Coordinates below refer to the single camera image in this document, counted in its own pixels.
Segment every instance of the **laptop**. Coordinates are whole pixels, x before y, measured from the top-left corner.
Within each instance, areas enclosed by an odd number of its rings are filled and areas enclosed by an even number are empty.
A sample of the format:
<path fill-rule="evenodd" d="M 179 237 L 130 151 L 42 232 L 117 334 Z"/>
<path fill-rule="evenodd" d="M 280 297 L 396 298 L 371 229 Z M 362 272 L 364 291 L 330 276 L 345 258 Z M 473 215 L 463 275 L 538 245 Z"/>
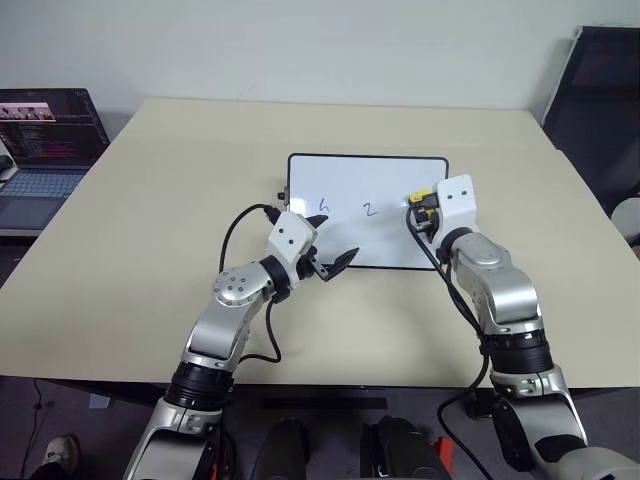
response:
<path fill-rule="evenodd" d="M 37 236 L 109 146 L 82 88 L 0 89 L 0 140 L 16 173 L 0 185 L 0 236 Z"/>

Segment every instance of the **shoe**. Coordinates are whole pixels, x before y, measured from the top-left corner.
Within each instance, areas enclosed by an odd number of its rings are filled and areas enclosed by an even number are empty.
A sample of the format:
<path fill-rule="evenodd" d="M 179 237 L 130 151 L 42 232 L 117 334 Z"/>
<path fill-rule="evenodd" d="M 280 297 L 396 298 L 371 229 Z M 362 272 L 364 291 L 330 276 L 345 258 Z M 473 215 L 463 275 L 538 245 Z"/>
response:
<path fill-rule="evenodd" d="M 73 475 L 80 463 L 78 442 L 70 435 L 51 440 L 42 460 L 42 465 L 47 463 L 58 463 L 68 475 Z"/>

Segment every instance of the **silver robot arm segment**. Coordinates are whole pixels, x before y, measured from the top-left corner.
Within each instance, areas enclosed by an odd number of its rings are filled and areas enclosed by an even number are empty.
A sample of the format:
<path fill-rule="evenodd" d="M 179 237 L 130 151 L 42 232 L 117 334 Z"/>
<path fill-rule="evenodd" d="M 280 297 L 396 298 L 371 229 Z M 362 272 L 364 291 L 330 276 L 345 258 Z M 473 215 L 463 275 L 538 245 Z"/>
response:
<path fill-rule="evenodd" d="M 265 302 L 286 299 L 304 278 L 317 273 L 330 280 L 358 251 L 345 252 L 331 265 L 317 262 L 316 227 L 326 219 L 281 213 L 269 236 L 265 258 L 218 275 L 171 384 L 158 400 L 133 453 L 126 480 L 211 478 L 211 465 L 221 455 L 224 442 L 219 428 L 224 402 L 251 320 Z"/>
<path fill-rule="evenodd" d="M 498 396 L 493 422 L 502 453 L 541 479 L 637 479 L 640 466 L 589 447 L 562 370 L 553 363 L 538 298 L 509 252 L 478 232 L 468 175 L 410 197 L 417 229 L 473 301 Z"/>

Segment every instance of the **beige table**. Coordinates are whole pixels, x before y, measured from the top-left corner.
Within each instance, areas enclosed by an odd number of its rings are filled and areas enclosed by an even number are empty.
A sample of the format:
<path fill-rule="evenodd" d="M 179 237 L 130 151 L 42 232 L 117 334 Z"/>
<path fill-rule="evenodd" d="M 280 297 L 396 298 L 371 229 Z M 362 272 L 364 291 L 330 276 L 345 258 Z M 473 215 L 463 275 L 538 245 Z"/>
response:
<path fill-rule="evenodd" d="M 227 226 L 275 201 L 292 152 L 447 157 L 533 279 L 571 386 L 640 384 L 638 262 L 528 113 L 169 99 L 145 103 L 0 290 L 0 373 L 167 381 Z M 228 265 L 261 258 L 269 231 L 242 223 Z M 273 322 L 282 364 L 246 362 L 239 382 L 450 386 L 480 364 L 434 273 L 306 281 Z M 246 351 L 270 353 L 262 315 Z"/>

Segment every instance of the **white board surface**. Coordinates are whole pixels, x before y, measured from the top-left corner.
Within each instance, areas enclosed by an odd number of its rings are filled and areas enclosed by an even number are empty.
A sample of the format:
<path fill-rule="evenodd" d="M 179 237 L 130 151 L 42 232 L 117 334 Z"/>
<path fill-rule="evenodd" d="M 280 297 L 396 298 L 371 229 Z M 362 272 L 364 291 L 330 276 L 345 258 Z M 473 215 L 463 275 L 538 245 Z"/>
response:
<path fill-rule="evenodd" d="M 328 215 L 315 242 L 318 259 L 360 247 L 353 266 L 431 269 L 405 224 L 409 194 L 447 177 L 441 157 L 294 153 L 289 157 L 289 210 Z"/>

